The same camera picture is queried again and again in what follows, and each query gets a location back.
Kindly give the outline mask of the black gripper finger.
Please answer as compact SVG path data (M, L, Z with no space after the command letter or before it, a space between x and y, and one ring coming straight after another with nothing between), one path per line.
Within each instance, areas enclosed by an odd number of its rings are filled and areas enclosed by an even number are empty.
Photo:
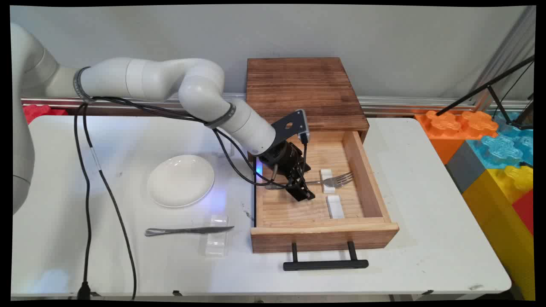
M285 190L298 202L308 199L308 188L303 178L288 178Z
M298 201L313 200L315 198L315 194L308 188L304 174L304 171L298 170Z

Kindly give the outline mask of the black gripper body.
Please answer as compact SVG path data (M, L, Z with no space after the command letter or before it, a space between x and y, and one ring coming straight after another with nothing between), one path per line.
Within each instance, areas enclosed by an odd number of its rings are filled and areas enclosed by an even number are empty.
M274 169L277 166L277 174L283 175L288 183L300 180L302 174L311 170L304 161L304 152L292 142L283 142L260 155L259 160Z

